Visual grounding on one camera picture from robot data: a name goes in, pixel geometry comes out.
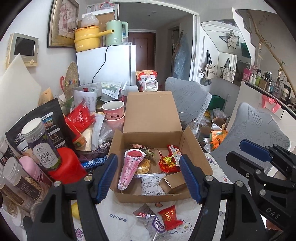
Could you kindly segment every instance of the blue gripper pad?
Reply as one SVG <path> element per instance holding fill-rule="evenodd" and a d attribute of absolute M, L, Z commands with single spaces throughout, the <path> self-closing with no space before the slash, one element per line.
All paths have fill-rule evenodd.
<path fill-rule="evenodd" d="M 239 144 L 239 147 L 243 152 L 259 159 L 260 161 L 270 162 L 272 159 L 272 157 L 269 155 L 269 151 L 266 148 L 259 146 L 249 140 L 242 140 Z"/>
<path fill-rule="evenodd" d="M 180 158 L 180 169 L 192 199 L 194 199 L 197 203 L 200 203 L 202 201 L 202 197 L 200 195 L 200 186 L 193 174 L 195 166 L 188 157 L 184 158 L 184 155 L 182 155 Z"/>
<path fill-rule="evenodd" d="M 101 203 L 107 196 L 109 187 L 113 180 L 114 174 L 116 172 L 118 165 L 118 159 L 115 154 L 111 154 L 103 166 L 97 167 L 102 175 L 98 184 L 98 193 L 96 196 L 96 201 Z"/>

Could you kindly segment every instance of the white cutting board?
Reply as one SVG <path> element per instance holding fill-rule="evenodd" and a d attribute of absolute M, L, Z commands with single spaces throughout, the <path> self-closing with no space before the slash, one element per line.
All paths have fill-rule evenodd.
<path fill-rule="evenodd" d="M 18 54 L 0 79 L 0 135 L 38 106 L 41 86 Z"/>

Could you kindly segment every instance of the lemon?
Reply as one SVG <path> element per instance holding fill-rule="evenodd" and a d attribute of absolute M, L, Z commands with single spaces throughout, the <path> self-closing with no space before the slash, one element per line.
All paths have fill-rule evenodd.
<path fill-rule="evenodd" d="M 71 209 L 72 209 L 73 217 L 75 217 L 77 220 L 80 220 L 77 202 L 75 202 L 71 205 Z"/>

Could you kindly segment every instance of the brown door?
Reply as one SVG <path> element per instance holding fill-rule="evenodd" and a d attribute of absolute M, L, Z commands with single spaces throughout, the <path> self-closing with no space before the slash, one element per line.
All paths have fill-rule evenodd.
<path fill-rule="evenodd" d="M 154 70 L 155 33 L 129 32 L 128 41 L 136 46 L 136 71 Z"/>

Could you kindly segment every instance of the framed painting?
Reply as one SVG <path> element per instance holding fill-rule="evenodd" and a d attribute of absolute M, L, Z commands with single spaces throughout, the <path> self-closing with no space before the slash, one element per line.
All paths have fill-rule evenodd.
<path fill-rule="evenodd" d="M 53 0 L 48 21 L 47 47 L 75 47 L 79 4 L 75 0 Z"/>

